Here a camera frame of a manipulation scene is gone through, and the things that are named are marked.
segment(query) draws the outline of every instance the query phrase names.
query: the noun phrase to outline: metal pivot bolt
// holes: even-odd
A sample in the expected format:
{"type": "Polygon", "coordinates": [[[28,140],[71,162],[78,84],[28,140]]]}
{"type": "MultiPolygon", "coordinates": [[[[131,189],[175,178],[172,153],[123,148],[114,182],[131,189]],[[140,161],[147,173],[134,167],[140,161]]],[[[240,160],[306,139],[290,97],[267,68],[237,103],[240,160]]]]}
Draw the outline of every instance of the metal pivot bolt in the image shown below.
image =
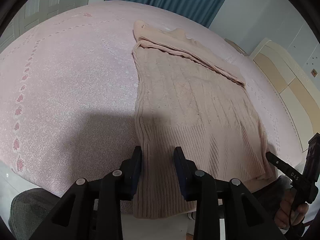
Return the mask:
{"type": "Polygon", "coordinates": [[[195,175],[198,177],[202,177],[202,176],[204,176],[204,171],[197,170],[197,171],[195,171],[195,175]]]}
{"type": "Polygon", "coordinates": [[[121,175],[122,175],[122,171],[121,171],[121,170],[115,170],[115,171],[112,173],[112,175],[115,176],[115,177],[121,176],[121,175]]]}
{"type": "Polygon", "coordinates": [[[85,183],[85,179],[81,178],[81,179],[77,179],[76,184],[77,185],[83,185],[85,183]]]}
{"type": "Polygon", "coordinates": [[[241,181],[240,181],[239,179],[232,179],[232,180],[231,180],[231,183],[232,183],[233,185],[239,186],[239,185],[241,184],[241,181]]]}

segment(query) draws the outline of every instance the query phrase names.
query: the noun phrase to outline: headboard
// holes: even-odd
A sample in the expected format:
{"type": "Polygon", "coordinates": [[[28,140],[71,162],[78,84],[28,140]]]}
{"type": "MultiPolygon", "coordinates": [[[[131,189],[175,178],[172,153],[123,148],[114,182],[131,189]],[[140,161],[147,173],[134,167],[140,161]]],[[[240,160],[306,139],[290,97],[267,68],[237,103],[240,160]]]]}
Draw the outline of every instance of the headboard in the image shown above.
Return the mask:
{"type": "Polygon", "coordinates": [[[308,141],[320,132],[320,91],[291,55],[268,38],[249,57],[281,96],[306,154],[308,141]]]}

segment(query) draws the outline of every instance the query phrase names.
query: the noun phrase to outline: pink bedspread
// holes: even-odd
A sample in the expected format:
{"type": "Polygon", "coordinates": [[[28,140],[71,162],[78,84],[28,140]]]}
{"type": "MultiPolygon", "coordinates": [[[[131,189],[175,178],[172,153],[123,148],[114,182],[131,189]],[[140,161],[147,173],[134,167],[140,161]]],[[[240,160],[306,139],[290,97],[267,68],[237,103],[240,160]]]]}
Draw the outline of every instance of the pink bedspread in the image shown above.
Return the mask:
{"type": "Polygon", "coordinates": [[[26,180],[62,196],[78,178],[102,178],[138,144],[133,23],[181,28],[237,65],[271,150],[296,165],[301,145],[278,93],[252,60],[177,14],[105,1],[59,14],[0,54],[0,158],[26,180]]]}

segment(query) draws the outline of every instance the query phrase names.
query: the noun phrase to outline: tan headboard panel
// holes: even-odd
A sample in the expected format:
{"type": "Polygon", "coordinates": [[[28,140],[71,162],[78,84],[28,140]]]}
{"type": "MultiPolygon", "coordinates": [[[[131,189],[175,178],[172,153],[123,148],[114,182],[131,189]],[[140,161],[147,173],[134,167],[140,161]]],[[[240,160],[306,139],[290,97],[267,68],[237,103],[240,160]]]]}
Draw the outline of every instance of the tan headboard panel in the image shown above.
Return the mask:
{"type": "Polygon", "coordinates": [[[320,132],[320,91],[280,45],[264,39],[250,55],[281,96],[299,135],[303,151],[320,132]]]}

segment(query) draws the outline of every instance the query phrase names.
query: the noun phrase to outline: dark gray pants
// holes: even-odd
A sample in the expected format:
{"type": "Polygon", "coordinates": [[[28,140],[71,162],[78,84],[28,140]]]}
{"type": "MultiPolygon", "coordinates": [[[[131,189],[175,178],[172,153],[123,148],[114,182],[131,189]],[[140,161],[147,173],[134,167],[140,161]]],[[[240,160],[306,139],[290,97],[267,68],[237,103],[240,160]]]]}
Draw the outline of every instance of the dark gray pants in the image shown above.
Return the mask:
{"type": "MultiPolygon", "coordinates": [[[[290,179],[280,176],[276,181],[253,193],[273,218],[280,207],[290,179]]],[[[59,201],[59,197],[42,188],[34,188],[17,195],[11,204],[9,226],[17,240],[28,240],[42,220],[59,201]]]]}

